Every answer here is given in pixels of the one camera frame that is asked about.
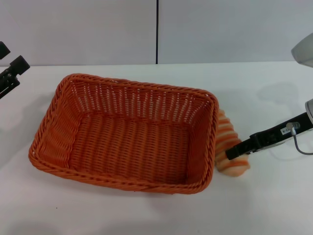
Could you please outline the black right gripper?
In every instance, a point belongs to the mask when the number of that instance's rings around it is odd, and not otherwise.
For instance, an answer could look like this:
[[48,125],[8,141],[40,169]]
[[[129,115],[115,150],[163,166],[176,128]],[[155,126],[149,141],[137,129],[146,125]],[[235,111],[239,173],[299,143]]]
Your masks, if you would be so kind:
[[250,139],[243,141],[225,151],[228,160],[233,160],[244,154],[261,151],[266,148],[284,143],[292,137],[287,124],[292,123],[297,134],[301,134],[313,128],[313,123],[307,113],[302,113],[285,122],[282,122],[270,129],[257,132],[250,136]]

